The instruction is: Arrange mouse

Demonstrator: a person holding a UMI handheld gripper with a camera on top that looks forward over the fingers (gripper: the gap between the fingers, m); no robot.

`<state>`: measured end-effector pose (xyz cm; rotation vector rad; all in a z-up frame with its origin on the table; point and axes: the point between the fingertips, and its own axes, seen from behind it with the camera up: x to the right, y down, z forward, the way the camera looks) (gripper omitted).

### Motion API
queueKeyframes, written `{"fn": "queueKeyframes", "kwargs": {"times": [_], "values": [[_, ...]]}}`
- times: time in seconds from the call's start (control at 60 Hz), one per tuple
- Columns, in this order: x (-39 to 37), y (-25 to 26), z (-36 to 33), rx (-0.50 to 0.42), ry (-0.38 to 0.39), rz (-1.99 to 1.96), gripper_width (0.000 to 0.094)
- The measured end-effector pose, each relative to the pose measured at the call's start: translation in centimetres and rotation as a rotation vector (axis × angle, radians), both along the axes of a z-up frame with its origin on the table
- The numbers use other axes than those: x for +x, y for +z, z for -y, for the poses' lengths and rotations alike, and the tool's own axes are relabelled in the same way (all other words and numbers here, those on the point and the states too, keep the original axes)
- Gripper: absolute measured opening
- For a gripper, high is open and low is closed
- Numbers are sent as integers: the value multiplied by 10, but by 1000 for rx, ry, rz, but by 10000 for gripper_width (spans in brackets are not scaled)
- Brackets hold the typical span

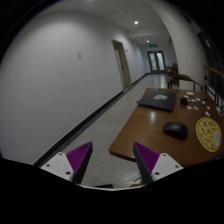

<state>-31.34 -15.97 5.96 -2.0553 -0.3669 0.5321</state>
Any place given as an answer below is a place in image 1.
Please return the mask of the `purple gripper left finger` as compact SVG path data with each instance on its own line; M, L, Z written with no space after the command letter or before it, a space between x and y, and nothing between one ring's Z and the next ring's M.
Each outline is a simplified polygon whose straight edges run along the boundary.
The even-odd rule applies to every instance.
M92 152L92 142L85 143L68 153L57 153L42 166L42 169L70 182L80 184Z

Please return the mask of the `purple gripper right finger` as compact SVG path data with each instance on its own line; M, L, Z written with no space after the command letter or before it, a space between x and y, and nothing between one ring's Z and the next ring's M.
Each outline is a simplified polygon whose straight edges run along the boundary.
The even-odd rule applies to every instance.
M145 185L182 169L169 154L158 154L137 142L133 144L133 153Z

